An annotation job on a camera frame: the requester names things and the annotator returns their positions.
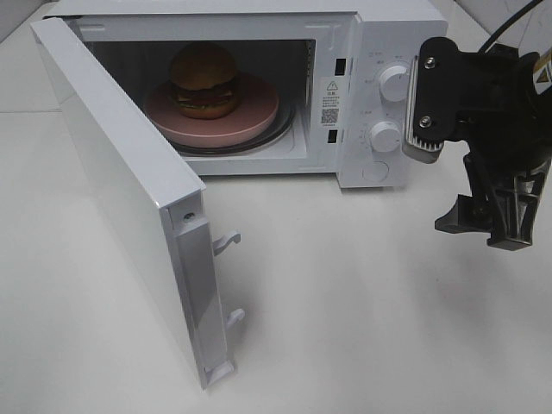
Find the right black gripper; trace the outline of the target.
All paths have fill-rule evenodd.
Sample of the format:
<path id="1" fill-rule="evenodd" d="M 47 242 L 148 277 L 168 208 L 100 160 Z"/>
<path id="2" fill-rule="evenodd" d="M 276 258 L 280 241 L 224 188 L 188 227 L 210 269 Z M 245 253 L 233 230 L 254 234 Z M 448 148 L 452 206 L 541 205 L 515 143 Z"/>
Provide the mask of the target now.
<path id="1" fill-rule="evenodd" d="M 487 245 L 508 251 L 532 245 L 551 161 L 548 65 L 547 56 L 521 55 L 514 47 L 459 51 L 454 138 L 470 148 L 465 162 L 472 193 L 459 195 L 435 220 L 435 230 L 490 232 Z"/>

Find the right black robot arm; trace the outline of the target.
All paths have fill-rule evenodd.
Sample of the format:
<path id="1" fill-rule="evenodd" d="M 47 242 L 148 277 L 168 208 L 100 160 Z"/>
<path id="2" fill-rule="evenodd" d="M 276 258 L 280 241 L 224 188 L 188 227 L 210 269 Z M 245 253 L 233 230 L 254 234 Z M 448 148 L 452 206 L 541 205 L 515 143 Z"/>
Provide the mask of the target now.
<path id="1" fill-rule="evenodd" d="M 471 193 L 458 196 L 435 228 L 487 233 L 492 248 L 527 248 L 551 168 L 551 54 L 494 46 L 467 61 L 475 72 L 461 89 L 451 139 L 468 144 Z"/>

